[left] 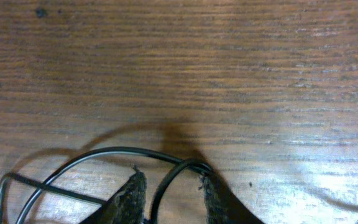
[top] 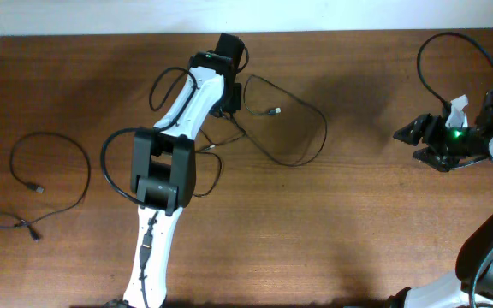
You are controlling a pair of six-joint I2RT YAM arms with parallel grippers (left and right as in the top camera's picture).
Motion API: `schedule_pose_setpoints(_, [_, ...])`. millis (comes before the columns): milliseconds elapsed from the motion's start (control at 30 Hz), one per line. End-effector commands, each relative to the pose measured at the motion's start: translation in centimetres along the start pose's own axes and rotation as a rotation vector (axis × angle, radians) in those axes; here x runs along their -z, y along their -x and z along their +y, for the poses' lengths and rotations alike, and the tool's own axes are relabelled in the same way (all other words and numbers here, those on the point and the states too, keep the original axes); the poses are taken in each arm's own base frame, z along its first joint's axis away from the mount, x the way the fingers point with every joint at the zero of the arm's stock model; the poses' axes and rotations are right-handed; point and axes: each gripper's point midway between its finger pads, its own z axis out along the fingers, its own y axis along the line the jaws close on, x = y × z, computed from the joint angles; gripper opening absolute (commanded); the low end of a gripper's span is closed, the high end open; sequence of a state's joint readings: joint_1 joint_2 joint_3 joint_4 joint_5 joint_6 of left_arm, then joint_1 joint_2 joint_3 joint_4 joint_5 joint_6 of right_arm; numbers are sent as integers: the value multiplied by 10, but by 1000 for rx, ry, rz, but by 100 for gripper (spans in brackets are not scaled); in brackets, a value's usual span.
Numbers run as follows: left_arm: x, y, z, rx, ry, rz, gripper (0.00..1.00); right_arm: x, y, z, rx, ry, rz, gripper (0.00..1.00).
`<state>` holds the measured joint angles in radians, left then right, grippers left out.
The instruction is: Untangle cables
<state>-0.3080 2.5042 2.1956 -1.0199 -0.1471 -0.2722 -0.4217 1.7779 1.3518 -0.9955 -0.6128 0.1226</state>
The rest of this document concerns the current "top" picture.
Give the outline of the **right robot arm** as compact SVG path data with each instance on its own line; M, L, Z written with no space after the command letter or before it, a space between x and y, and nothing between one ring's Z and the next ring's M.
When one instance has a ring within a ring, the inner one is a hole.
M493 163L493 89L484 95L473 125L457 98L443 115L423 114L397 130L394 138L423 144L413 159L448 172L489 160ZM493 307L493 212L464 242L453 271L422 287L406 287L389 307Z

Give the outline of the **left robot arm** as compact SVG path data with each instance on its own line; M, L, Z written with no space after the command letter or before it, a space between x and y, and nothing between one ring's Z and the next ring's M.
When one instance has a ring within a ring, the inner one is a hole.
M243 41L220 35L214 50L192 56L184 87L152 127L131 127L134 136L130 191L111 187L138 207L138 239L128 286L108 307L160 307L167 297L167 268L175 227L196 185L195 139L207 116L241 109L236 75L246 66Z

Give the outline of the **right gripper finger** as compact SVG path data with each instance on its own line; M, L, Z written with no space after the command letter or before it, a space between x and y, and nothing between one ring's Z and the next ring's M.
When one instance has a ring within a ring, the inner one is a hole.
M439 172L449 172L453 169L446 160L441 159L430 147L416 150L413 153L413 159L420 161Z
M405 127L397 130L393 134L393 138L407 145L417 146L425 133L426 127L431 122L431 119L431 114L420 115Z

